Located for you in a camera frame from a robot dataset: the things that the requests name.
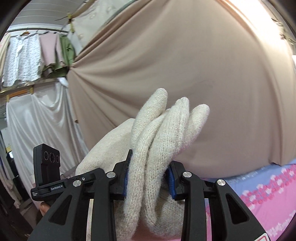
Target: brown cloth backdrop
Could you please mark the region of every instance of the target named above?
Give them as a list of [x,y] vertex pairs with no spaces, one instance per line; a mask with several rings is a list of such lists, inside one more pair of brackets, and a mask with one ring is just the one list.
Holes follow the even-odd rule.
[[296,147],[292,53],[279,34],[264,37],[257,28],[228,1],[133,3],[68,73],[88,148],[165,88],[168,108],[186,96],[191,109],[207,104],[211,110],[198,139],[176,158],[187,170],[227,177],[290,162]]

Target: white knitted fabric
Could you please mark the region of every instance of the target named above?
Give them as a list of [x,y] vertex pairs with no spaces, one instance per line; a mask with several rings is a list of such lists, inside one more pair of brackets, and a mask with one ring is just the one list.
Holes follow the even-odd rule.
[[109,132],[77,167],[76,175],[95,168],[108,172],[133,149],[126,199],[115,202],[118,240],[132,238],[140,214],[155,235],[165,239],[181,235],[184,202],[172,200],[166,183],[162,185],[162,177],[173,158],[196,139],[209,107],[200,105],[189,114],[189,101],[184,97],[165,110],[167,97],[166,90],[156,90],[135,120],[129,119]]

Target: white sticker with red border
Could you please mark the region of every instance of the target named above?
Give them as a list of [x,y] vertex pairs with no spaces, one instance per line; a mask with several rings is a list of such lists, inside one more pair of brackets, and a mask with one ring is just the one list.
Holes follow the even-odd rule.
[[255,241],[270,241],[267,233],[261,235],[259,238],[257,238]]

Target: wooden hanger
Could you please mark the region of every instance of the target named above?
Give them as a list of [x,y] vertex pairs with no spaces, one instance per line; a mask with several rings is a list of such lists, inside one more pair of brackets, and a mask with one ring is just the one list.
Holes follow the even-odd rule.
[[21,34],[21,36],[24,36],[24,35],[27,35],[27,34],[30,34],[30,32],[28,32],[28,31],[23,32],[23,33]]

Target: white paneled ceiling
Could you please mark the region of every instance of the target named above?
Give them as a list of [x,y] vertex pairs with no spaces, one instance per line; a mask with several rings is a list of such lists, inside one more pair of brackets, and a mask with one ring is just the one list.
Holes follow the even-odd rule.
[[32,0],[18,14],[11,25],[28,23],[46,23],[64,25],[67,14],[74,13],[84,0]]

